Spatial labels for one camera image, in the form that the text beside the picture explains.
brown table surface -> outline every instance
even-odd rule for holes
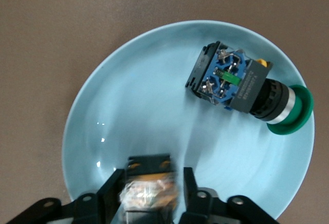
[[[0,223],[35,201],[69,202],[62,134],[87,77],[123,43],[186,20],[226,21],[270,39],[315,98],[312,161],[280,223],[328,223],[329,0],[0,0]]]

brown background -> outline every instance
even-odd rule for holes
[[[44,197],[69,202],[63,129],[97,65],[143,32],[198,19],[260,33],[303,75],[315,98],[315,147],[279,222],[327,223],[329,0],[0,0],[0,223]]]

silver metal ring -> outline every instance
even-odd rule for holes
[[[295,105],[295,101],[296,101],[296,94],[295,92],[288,87],[289,90],[289,98],[287,101],[286,106],[284,107],[284,109],[282,110],[282,112],[276,116],[274,119],[267,121],[268,124],[278,124],[281,121],[283,121],[285,118],[288,117],[288,115],[290,114],[291,110],[293,109],[294,105]]]

electrical component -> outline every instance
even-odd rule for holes
[[[310,117],[313,97],[304,86],[267,79],[271,68],[218,41],[203,47],[185,87],[214,105],[251,113],[275,134],[290,134]]]

plate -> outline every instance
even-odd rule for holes
[[[170,153],[221,200],[245,195],[272,217],[286,209],[306,174],[314,115],[297,132],[275,135],[249,114],[191,95],[185,83],[203,46],[217,40],[274,64],[269,78],[305,85],[291,60],[246,28],[186,21],[146,32],[108,56],[87,79],[70,110],[63,138],[63,172],[71,199],[102,186],[129,156]]]

